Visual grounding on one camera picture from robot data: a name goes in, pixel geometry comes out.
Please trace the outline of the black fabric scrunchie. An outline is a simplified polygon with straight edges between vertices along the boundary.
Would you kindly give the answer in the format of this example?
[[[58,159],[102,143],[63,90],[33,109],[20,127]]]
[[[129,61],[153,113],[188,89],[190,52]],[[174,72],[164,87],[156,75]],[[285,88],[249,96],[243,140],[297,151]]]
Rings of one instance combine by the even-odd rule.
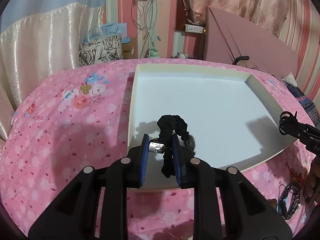
[[[175,175],[173,152],[172,152],[172,135],[176,133],[183,142],[183,146],[191,149],[195,154],[195,139],[187,131],[187,123],[179,115],[163,115],[157,121],[157,126],[160,129],[159,142],[164,144],[163,152],[163,166],[161,169],[162,174],[166,178]]]

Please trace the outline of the black hair claw clip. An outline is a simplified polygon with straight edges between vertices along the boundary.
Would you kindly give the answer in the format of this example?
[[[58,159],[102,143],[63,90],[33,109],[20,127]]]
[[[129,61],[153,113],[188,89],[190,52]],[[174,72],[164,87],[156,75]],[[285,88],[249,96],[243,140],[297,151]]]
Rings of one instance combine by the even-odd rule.
[[[295,114],[292,114],[289,111],[281,113],[279,119],[279,132],[281,135],[290,135],[296,138],[298,135],[298,128],[297,112]]]

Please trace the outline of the white shallow cardboard tray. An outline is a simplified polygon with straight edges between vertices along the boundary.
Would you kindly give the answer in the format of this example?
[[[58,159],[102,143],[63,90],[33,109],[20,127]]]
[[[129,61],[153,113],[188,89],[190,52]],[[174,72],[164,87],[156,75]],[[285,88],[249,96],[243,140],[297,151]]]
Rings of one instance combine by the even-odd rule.
[[[187,65],[139,64],[130,102],[127,144],[159,135],[163,115],[179,115],[195,155],[215,168],[240,171],[264,163],[295,139],[279,132],[280,104],[253,74]]]

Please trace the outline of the pink floral bed sheet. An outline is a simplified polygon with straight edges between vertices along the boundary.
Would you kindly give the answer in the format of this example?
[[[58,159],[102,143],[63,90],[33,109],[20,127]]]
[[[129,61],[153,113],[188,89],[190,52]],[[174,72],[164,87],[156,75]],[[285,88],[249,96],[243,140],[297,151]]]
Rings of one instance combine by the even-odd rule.
[[[288,89],[257,70],[201,60],[118,60],[44,79],[18,107],[1,153],[1,202],[27,236],[30,227],[85,166],[102,168],[126,155],[129,106],[137,64],[193,64],[253,74],[286,110],[311,119]],[[295,142],[266,163],[244,172],[268,198],[295,175],[304,181],[315,155]],[[130,239],[187,239],[193,227],[193,190],[128,191]]]

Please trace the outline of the white power strip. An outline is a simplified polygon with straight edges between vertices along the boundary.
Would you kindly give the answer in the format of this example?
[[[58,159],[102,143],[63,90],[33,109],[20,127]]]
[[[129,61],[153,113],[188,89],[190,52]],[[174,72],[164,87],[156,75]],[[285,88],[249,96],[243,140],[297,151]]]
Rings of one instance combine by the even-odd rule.
[[[196,33],[196,34],[204,33],[204,27],[200,25],[185,24],[184,30],[186,33]]]

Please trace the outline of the black white floral bag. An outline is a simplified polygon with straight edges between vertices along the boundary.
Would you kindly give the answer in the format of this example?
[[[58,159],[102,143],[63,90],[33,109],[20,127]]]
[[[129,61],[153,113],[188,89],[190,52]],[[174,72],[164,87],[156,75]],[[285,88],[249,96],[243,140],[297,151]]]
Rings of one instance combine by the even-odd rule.
[[[94,38],[79,47],[79,65],[105,63],[123,59],[122,38],[120,35]]]

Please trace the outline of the mint green bottle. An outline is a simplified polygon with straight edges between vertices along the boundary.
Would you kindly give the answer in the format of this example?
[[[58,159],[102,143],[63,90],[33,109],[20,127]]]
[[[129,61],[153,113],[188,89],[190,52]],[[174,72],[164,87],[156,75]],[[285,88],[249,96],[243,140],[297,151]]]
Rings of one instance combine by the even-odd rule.
[[[146,58],[160,58],[159,51],[156,48],[150,48],[146,51]]]

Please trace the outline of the blue and cream curtain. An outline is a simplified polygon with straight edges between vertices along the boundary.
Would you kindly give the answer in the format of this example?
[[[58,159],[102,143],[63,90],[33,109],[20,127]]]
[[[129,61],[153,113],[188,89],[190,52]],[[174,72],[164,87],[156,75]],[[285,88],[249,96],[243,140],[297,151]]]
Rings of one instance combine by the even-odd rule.
[[[1,0],[1,139],[16,108],[46,77],[79,67],[79,46],[105,0]]]

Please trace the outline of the light blue gift bag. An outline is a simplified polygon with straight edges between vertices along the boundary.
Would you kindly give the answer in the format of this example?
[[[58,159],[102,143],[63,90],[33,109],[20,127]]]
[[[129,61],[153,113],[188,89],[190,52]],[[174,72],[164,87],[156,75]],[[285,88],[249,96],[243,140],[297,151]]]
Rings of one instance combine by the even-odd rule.
[[[108,22],[102,25],[97,25],[91,28],[84,43],[95,38],[109,37],[113,35],[120,35],[121,38],[127,38],[127,23]]]

